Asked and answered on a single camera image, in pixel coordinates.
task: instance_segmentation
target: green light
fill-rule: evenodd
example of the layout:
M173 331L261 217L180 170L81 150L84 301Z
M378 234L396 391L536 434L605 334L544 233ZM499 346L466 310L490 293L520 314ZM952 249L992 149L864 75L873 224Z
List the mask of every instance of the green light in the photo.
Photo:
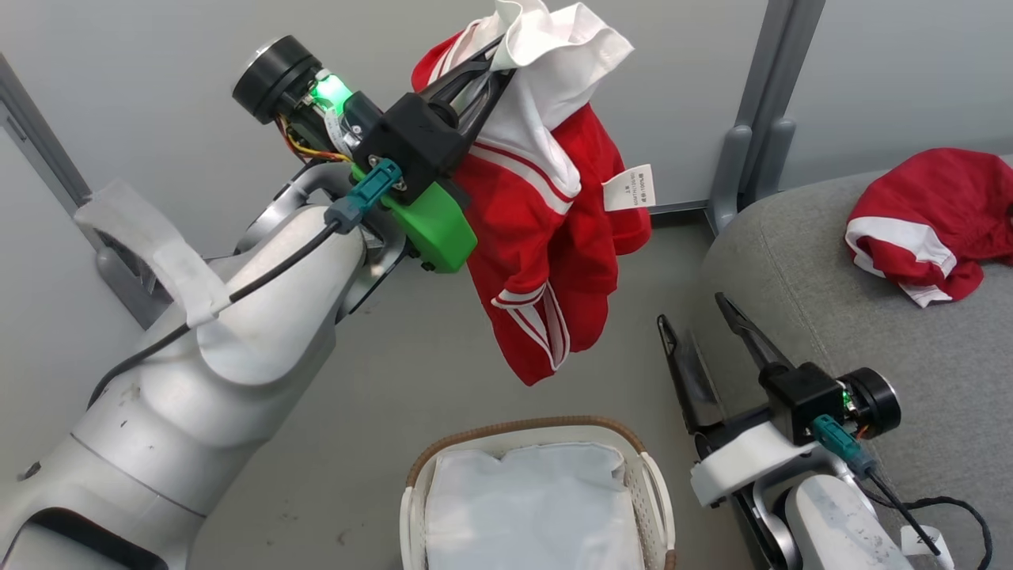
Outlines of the green light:
M310 89L310 96L325 106L342 108L341 105L352 96L352 89L345 87L336 75L328 75Z

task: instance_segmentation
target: white basket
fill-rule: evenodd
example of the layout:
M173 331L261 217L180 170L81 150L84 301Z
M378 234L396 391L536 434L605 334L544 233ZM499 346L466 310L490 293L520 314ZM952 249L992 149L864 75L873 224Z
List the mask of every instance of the white basket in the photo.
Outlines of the white basket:
M637 532L647 570L676 567L676 526L665 479L643 444L622 424L594 416L544 418L497 424L450 437L428 447L415 461L401 496L401 564L404 570L425 570L425 497L433 483L437 458L447 452L481 450L501 458L529 445L596 442L619 451L626 460L624 483L633 499Z

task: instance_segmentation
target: gray floor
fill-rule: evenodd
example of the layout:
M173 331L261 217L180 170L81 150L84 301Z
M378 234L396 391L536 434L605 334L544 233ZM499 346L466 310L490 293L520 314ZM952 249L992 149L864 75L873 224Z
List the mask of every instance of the gray floor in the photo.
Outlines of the gray floor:
M534 388L503 362L469 276L400 267L338 328L337 350L197 541L191 567L400 569L398 506L437 439L502 421L597 414L632 428L664 472L679 567L748 568L730 510L700 508L692 451L654 319L687 316L710 243L703 224L656 230L622 257L605 334Z

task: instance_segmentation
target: gray ottoman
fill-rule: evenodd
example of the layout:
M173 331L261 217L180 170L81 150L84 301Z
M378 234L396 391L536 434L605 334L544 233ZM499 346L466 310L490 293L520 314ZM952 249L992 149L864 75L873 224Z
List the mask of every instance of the gray ottoman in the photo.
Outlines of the gray ottoman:
M970 298L919 309L855 266L848 214L880 173L781 192L746 209L707 253L692 335L725 417L766 402L757 370L713 301L725 293L796 364L832 376L869 367L897 390L901 427L870 444L903 500L948 495L973 505L1013 568L1013 268L985 266ZM984 554L975 519L954 506L915 512L942 531L959 569ZM880 509L894 538L903 519ZM931 560L916 568L935 568Z

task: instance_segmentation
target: green plastic block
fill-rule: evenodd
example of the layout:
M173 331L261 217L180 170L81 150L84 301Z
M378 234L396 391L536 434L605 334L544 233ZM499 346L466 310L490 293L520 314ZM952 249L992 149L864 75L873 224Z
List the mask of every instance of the green plastic block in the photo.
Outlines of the green plastic block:
M353 170L357 179L365 175L359 166ZM437 272L460 270L478 244L461 207L439 183L425 188L410 206L399 203L390 193L381 201L390 208L422 260L433 263Z

